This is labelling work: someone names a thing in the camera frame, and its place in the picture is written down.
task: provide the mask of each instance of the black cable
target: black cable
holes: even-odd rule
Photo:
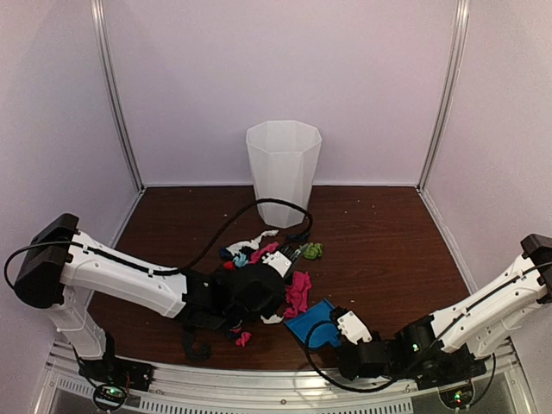
[[[199,261],[203,259],[203,257],[205,257],[205,255],[213,247],[213,245],[216,243],[216,241],[221,236],[221,234],[224,232],[224,230],[226,230],[232,222],[234,222],[239,216],[241,216],[245,211],[247,211],[251,207],[253,207],[255,205],[258,205],[258,204],[264,204],[264,203],[273,203],[273,204],[285,205],[287,207],[290,207],[294,210],[297,210],[297,211],[303,213],[307,217],[308,224],[307,224],[306,228],[302,232],[300,232],[299,234],[295,235],[295,237],[297,237],[298,239],[305,238],[311,232],[311,228],[312,228],[312,224],[313,224],[313,218],[312,218],[312,214],[309,211],[305,210],[303,207],[300,207],[300,206],[298,206],[294,203],[290,203],[290,202],[285,201],[285,200],[278,200],[277,198],[260,198],[258,200],[253,201],[252,203],[249,203],[249,204],[241,207],[231,218],[229,218],[226,221],[226,223],[224,223],[223,226],[221,226],[221,228],[215,233],[215,235],[211,238],[209,243],[207,243],[207,245],[205,246],[203,251],[198,256],[196,256],[193,260],[191,260],[187,265],[185,265],[183,267],[175,267],[174,269],[169,269],[169,270],[156,270],[156,271],[152,272],[152,275],[153,276],[173,276],[173,275],[176,275],[176,274],[180,274],[180,273],[184,272],[185,270],[191,269],[192,267],[197,265],[199,263]],[[24,253],[28,250],[31,250],[33,248],[44,248],[44,247],[47,247],[47,246],[66,245],[66,244],[70,244],[72,246],[77,246],[77,247],[80,247],[80,248],[84,247],[83,244],[77,243],[75,241],[45,241],[43,243],[31,244],[31,245],[26,246],[24,248],[17,249],[6,260],[6,262],[4,264],[4,268],[3,268],[3,276],[4,276],[4,279],[6,280],[6,283],[8,284],[8,286],[12,290],[14,289],[14,285],[9,280],[8,267],[9,267],[10,262],[17,255],[19,255],[21,253]],[[127,266],[127,267],[131,267],[131,268],[133,268],[135,270],[138,270],[140,272],[144,272],[144,273],[148,273],[148,274],[150,273],[150,269],[148,267],[138,265],[138,264],[136,264],[132,261],[126,260],[122,257],[116,256],[116,255],[111,254],[109,252],[105,252],[102,249],[88,247],[87,250],[90,251],[91,253],[97,254],[97,255],[102,256],[102,257],[104,257],[106,259],[109,259],[109,260],[113,260],[116,263],[122,264],[122,265]]]
[[[312,326],[312,328],[310,328],[309,333],[307,334],[307,336],[304,339],[304,354],[307,357],[307,361],[309,362],[310,366],[312,367],[312,369],[314,369],[316,371],[316,373],[318,375],[320,375],[322,378],[324,378],[326,381],[328,381],[333,386],[341,388],[342,390],[350,391],[350,392],[360,392],[360,393],[370,393],[370,392],[383,391],[387,387],[389,387],[389,386],[393,385],[395,382],[397,382],[397,379],[390,379],[385,384],[383,384],[381,386],[376,386],[374,388],[354,388],[352,386],[346,386],[344,384],[341,384],[341,383],[337,382],[335,379],[330,378],[328,375],[323,373],[320,370],[320,368],[318,368],[317,365],[312,360],[311,348],[309,347],[309,343],[311,341],[311,337],[312,337],[312,334],[314,333],[314,331],[317,330],[317,328],[319,328],[320,326],[327,325],[327,324],[334,325],[334,323],[331,322],[331,321],[320,321],[320,322],[315,323]]]
[[[59,240],[59,241],[44,241],[43,243],[29,244],[24,248],[18,248],[14,253],[9,255],[8,259],[3,264],[3,278],[6,280],[6,283],[8,284],[8,286],[13,290],[14,285],[9,280],[8,268],[9,268],[9,264],[16,256],[18,256],[21,253],[25,253],[28,250],[32,250],[34,248],[47,248],[48,246],[61,246],[61,245],[67,245],[67,244],[70,244],[72,246],[77,246],[79,248],[83,247],[81,243],[77,243],[75,241]]]
[[[77,349],[72,347],[72,351],[75,354],[77,365],[80,373],[85,377],[86,381],[92,386],[94,392],[92,393],[92,402],[101,411],[116,411],[121,408],[129,396],[129,389],[123,390],[120,386],[114,383],[94,384],[90,377],[86,374],[84,363],[82,358],[77,354]],[[100,401],[110,401],[114,405],[109,405]]]
[[[194,259],[192,259],[187,265],[185,265],[183,267],[178,267],[178,268],[175,268],[175,269],[171,269],[171,270],[154,271],[154,275],[155,276],[172,276],[174,274],[179,274],[179,273],[182,273],[185,270],[191,269],[192,267],[197,265],[199,263],[199,261],[203,259],[203,257],[205,257],[205,255],[209,252],[209,250],[213,247],[213,245],[216,243],[218,238],[221,236],[221,234],[224,232],[224,230],[226,230],[229,227],[230,224],[232,224],[239,216],[241,216],[244,212],[249,210],[251,207],[254,207],[255,205],[258,205],[258,204],[264,204],[264,203],[285,205],[287,207],[290,207],[294,210],[297,210],[297,211],[303,213],[307,217],[307,220],[309,222],[307,224],[307,227],[301,233],[295,235],[296,238],[301,239],[301,238],[303,238],[304,236],[308,235],[311,232],[313,219],[312,219],[312,214],[309,211],[305,210],[303,207],[300,207],[300,206],[298,206],[294,203],[290,203],[289,201],[278,200],[277,198],[260,198],[258,200],[253,201],[252,203],[249,203],[249,204],[241,207],[232,217],[230,217],[226,221],[226,223],[223,224],[221,226],[221,228],[215,233],[215,235],[213,235],[213,237],[207,243],[207,245],[205,246],[203,251],[200,254],[198,254],[198,256],[196,256]]]
[[[469,403],[469,405],[467,406],[467,408],[472,408],[474,405],[478,404],[484,397],[485,395],[487,394],[487,392],[489,391],[489,388],[491,388],[491,384],[492,384],[492,379],[494,378],[494,374],[496,373],[497,371],[497,357],[495,354],[492,354],[492,371],[491,371],[491,378],[489,378],[489,382],[486,383],[486,387],[485,389],[483,390],[483,392],[479,395],[478,398],[476,398],[474,401],[472,401],[471,403]]]
[[[537,269],[540,269],[541,267],[546,267],[546,266],[552,266],[552,261],[547,261],[546,263],[542,263],[540,265],[536,265],[536,266],[533,266],[533,267],[530,267],[529,269],[527,269],[526,271],[524,271],[524,276],[527,274],[527,273],[530,273],[534,270],[537,270]]]

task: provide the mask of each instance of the pink cloth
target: pink cloth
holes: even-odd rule
[[[305,313],[309,307],[309,290],[312,287],[311,276],[308,272],[295,272],[293,274],[293,284],[285,287],[285,301],[292,304],[284,311],[285,318],[292,318]]]
[[[235,344],[238,346],[238,347],[243,347],[245,348],[245,344],[249,342],[249,340],[251,340],[251,334],[249,332],[242,332],[241,333],[241,337],[238,338],[236,341],[235,341]]]
[[[249,259],[249,264],[254,265],[256,262],[260,260],[262,255],[266,252],[268,253],[274,253],[276,249],[278,248],[278,242],[275,241],[274,243],[267,244],[265,247],[253,252],[251,254],[251,259]]]

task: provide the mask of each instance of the wooden floor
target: wooden floor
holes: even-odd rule
[[[148,189],[125,229],[118,249],[166,266],[196,256],[215,231],[244,204],[252,187]],[[310,240],[323,244],[323,258],[301,260],[297,270],[312,280],[309,301],[327,298],[348,307],[384,337],[415,319],[467,296],[467,289],[439,231],[413,188],[315,187],[309,210]],[[256,237],[267,226],[255,209],[233,224],[198,264],[209,273],[221,261],[219,247]],[[150,361],[191,364],[181,348],[178,323],[151,310],[96,293],[90,312],[116,339],[119,355]],[[252,323],[246,348],[223,334],[199,331],[197,344],[212,345],[214,368],[302,369],[301,347],[281,325]],[[318,362],[336,361],[331,352]]]

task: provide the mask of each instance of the translucent trash can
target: translucent trash can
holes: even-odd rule
[[[255,197],[279,198],[306,209],[322,145],[318,129],[298,121],[268,121],[248,129],[246,142]],[[284,205],[258,208],[266,224],[282,229],[304,218]]]

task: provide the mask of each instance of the white wall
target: white wall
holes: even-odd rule
[[[478,287],[552,235],[552,3],[471,2],[464,60],[429,193]],[[552,310],[514,337],[539,412],[552,405]]]
[[[147,184],[250,183],[245,131],[318,126],[317,183],[415,184],[455,17],[439,0],[107,1]]]
[[[0,262],[65,211],[109,242],[135,194],[89,2],[1,0],[0,10]],[[2,283],[0,332],[0,411],[28,413],[53,326]]]

